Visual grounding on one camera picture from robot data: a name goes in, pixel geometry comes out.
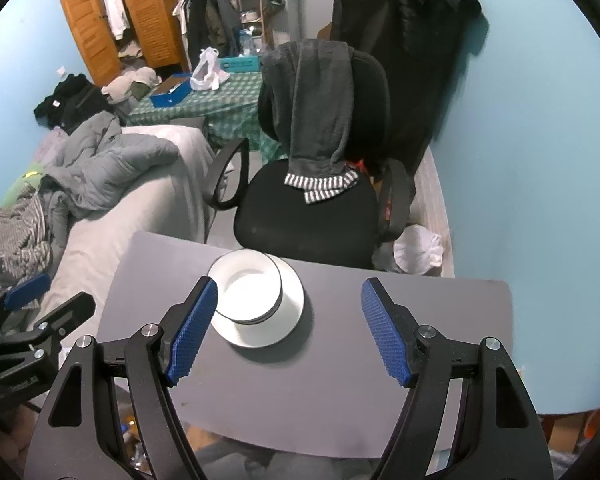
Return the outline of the white bowl black rim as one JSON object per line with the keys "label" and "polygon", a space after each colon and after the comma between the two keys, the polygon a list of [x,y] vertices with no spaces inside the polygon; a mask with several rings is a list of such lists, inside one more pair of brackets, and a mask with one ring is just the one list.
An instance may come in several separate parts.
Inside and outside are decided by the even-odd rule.
{"label": "white bowl black rim", "polygon": [[282,301],[283,285],[273,259],[252,249],[235,250],[216,259],[208,277],[218,288],[216,312],[244,325],[269,318]]}

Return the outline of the white plate stack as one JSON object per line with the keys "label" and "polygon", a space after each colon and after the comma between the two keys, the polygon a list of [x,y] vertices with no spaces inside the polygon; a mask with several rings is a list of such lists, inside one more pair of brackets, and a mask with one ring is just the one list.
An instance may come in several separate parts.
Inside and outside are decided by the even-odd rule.
{"label": "white plate stack", "polygon": [[208,277],[218,288],[211,326],[234,346],[272,346],[300,322],[304,289],[296,271],[281,258],[234,250],[212,263]]}

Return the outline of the striped grey clothing pile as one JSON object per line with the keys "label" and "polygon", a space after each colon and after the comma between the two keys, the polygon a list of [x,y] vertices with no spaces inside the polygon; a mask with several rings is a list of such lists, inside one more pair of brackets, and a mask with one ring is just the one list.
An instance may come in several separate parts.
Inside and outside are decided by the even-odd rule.
{"label": "striped grey clothing pile", "polygon": [[51,256],[38,190],[26,183],[15,203],[0,208],[0,286],[35,278],[48,268]]}

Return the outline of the grey bed mattress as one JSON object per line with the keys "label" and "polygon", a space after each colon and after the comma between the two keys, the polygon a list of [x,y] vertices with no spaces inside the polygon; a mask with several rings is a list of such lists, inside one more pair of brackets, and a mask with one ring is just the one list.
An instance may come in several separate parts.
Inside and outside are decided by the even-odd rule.
{"label": "grey bed mattress", "polygon": [[62,342],[96,335],[118,265],[137,232],[151,232],[204,243],[215,212],[202,198],[202,185],[215,152],[202,131],[183,125],[124,127],[125,134],[144,134],[172,142],[180,154],[171,165],[145,172],[114,208],[74,224],[50,289],[41,300],[38,326],[45,315],[78,292],[95,300],[94,314]]}

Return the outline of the grey puffy jacket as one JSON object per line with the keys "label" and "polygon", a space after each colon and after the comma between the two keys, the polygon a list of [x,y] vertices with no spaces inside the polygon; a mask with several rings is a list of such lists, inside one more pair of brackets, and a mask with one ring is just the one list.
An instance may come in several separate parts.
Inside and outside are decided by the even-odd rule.
{"label": "grey puffy jacket", "polygon": [[46,219],[63,222],[109,210],[145,172],[178,156],[171,141],[125,133],[116,115],[97,113],[70,134],[45,168],[38,196]]}

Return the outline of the black clothes pile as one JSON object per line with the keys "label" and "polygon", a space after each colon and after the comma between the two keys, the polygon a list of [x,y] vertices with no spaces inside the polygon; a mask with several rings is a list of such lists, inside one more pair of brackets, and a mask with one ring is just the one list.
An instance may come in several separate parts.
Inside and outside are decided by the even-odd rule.
{"label": "black clothes pile", "polygon": [[39,124],[50,129],[58,127],[71,134],[88,118],[111,111],[112,106],[101,88],[84,74],[69,74],[35,107],[33,114]]}

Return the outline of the white plastic bag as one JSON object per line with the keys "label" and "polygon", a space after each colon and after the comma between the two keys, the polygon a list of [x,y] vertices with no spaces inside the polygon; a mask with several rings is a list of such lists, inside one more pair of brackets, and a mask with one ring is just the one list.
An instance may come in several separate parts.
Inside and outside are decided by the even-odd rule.
{"label": "white plastic bag", "polygon": [[393,242],[381,244],[374,252],[376,270],[426,275],[442,269],[442,237],[424,226],[412,224]]}

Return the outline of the blue flat box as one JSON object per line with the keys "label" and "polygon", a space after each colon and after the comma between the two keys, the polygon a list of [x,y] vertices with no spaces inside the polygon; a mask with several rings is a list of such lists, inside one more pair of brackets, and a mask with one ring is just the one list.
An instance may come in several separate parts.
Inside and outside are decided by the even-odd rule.
{"label": "blue flat box", "polygon": [[149,101],[155,108],[174,107],[192,92],[190,73],[173,74],[151,92]]}

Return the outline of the black office chair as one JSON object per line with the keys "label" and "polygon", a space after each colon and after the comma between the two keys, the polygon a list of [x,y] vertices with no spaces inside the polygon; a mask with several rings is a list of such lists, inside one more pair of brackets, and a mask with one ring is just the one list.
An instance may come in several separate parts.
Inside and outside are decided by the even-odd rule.
{"label": "black office chair", "polygon": [[249,172],[249,142],[230,141],[202,196],[234,210],[240,246],[277,257],[368,269],[404,231],[416,195],[385,154],[390,92],[373,56],[342,41],[291,41],[261,58],[257,115],[284,156]]}

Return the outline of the green checkered tablecloth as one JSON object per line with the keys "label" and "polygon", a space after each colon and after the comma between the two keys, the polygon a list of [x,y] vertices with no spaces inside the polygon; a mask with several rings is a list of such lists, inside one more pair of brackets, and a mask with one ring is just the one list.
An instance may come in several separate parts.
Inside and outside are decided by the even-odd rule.
{"label": "green checkered tablecloth", "polygon": [[218,91],[192,91],[178,104],[155,107],[145,96],[126,118],[129,126],[167,124],[172,119],[207,119],[207,138],[212,148],[222,148],[231,140],[244,138],[250,151],[261,154],[262,162],[285,157],[279,142],[260,128],[258,97],[262,84],[260,72],[231,74]]}

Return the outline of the white bag on table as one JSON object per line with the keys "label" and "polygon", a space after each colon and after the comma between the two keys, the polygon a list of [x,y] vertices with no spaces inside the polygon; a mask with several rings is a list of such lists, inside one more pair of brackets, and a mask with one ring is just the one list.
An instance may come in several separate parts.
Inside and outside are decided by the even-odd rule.
{"label": "white bag on table", "polygon": [[193,91],[216,91],[230,79],[230,73],[222,69],[219,51],[212,47],[200,51],[199,62],[190,76]]}

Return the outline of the wooden louvered wardrobe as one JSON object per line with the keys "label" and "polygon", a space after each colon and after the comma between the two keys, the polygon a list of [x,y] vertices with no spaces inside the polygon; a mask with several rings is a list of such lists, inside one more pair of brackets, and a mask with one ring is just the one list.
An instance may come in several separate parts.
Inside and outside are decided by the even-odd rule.
{"label": "wooden louvered wardrobe", "polygon": [[160,76],[186,67],[175,0],[59,0],[91,80],[99,87],[136,56]]}

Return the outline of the dark grey striped towel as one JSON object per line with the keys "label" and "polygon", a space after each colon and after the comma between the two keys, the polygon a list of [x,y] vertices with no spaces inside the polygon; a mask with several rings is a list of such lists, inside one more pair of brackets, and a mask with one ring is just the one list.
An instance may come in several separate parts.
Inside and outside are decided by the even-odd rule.
{"label": "dark grey striped towel", "polygon": [[353,50],[344,42],[289,41],[261,58],[273,128],[288,154],[284,183],[308,205],[331,200],[358,182],[344,159],[354,107]]}

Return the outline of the black hanging coat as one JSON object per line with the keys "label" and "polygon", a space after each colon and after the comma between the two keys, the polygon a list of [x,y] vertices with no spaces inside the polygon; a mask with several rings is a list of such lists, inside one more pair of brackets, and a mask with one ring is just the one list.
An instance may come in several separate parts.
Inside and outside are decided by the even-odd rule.
{"label": "black hanging coat", "polygon": [[335,0],[330,38],[376,58],[390,93],[388,155],[414,174],[434,135],[479,0]]}

